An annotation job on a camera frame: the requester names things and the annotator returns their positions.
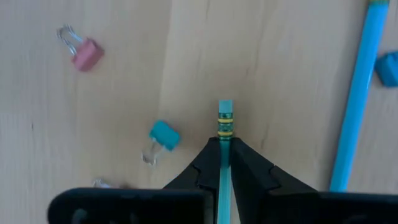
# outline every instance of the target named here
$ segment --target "light wood desk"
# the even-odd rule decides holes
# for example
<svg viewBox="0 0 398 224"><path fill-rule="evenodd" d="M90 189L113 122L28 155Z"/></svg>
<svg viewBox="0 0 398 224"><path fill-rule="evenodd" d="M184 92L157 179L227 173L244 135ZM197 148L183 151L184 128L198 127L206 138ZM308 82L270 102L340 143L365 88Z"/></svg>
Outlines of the light wood desk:
<svg viewBox="0 0 398 224"><path fill-rule="evenodd" d="M382 51L398 47L390 9ZM327 189L365 11L362 0L1 1L0 223L44 223L55 195L98 176L163 186L216 135L223 98L237 136ZM105 48L91 73L70 64L63 23ZM398 91L373 81L349 189L398 193ZM158 118L183 141L153 169L140 155Z"/></svg>

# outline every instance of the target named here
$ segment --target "metal clip handle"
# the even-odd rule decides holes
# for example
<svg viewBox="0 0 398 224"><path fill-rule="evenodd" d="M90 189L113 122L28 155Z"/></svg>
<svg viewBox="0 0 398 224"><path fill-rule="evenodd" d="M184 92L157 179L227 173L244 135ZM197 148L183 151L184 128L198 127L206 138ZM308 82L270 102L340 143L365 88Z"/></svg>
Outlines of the metal clip handle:
<svg viewBox="0 0 398 224"><path fill-rule="evenodd" d="M83 43L83 39L81 37L79 37L75 33L75 31L73 31L72 26L70 26L70 25L65 24L65 25L63 25L63 27L57 29L57 37L59 39L61 39L62 42L68 46L69 51L70 51L70 53L72 53L72 55L76 55L77 54L76 47L69 40L67 40L66 38L63 37L62 34L64 31L67 31L71 37L73 37L75 40L77 40L80 43Z"/></svg>

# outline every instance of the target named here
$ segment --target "teal eraser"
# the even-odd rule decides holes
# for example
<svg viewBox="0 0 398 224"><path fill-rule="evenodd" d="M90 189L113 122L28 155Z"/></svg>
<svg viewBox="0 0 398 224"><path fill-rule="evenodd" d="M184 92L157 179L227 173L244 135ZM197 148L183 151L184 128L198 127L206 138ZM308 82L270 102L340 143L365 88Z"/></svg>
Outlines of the teal eraser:
<svg viewBox="0 0 398 224"><path fill-rule="evenodd" d="M180 135L166 122L157 120L149 133L151 139L155 139L167 150L172 151L180 142Z"/></svg>
<svg viewBox="0 0 398 224"><path fill-rule="evenodd" d="M232 113L233 112L232 100L219 100L218 101L218 112L219 113Z"/></svg>

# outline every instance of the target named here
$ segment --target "binder clip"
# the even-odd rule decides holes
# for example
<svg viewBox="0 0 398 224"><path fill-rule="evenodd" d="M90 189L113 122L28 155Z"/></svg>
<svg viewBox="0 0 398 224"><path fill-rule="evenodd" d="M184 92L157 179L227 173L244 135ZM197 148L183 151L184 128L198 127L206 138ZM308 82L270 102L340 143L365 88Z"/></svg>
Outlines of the binder clip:
<svg viewBox="0 0 398 224"><path fill-rule="evenodd" d="M149 133L150 145L142 150L142 160L155 165L161 152L171 152L180 143L180 135L166 122L157 120Z"/></svg>
<svg viewBox="0 0 398 224"><path fill-rule="evenodd" d="M77 47L64 38L64 32L68 32L70 37L79 43ZM83 40L75 34L70 25L64 25L59 28L57 37L68 46L69 51L72 53L72 63L81 72L89 71L104 55L104 50L93 39L85 38Z"/></svg>

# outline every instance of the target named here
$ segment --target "blue pencil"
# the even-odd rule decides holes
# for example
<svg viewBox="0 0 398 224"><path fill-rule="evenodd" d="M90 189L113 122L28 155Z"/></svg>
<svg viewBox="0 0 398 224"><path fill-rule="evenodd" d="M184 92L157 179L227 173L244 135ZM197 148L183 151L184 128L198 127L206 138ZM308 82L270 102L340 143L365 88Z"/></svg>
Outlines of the blue pencil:
<svg viewBox="0 0 398 224"><path fill-rule="evenodd" d="M388 6L386 0L369 3L330 182L334 192L347 189Z"/></svg>

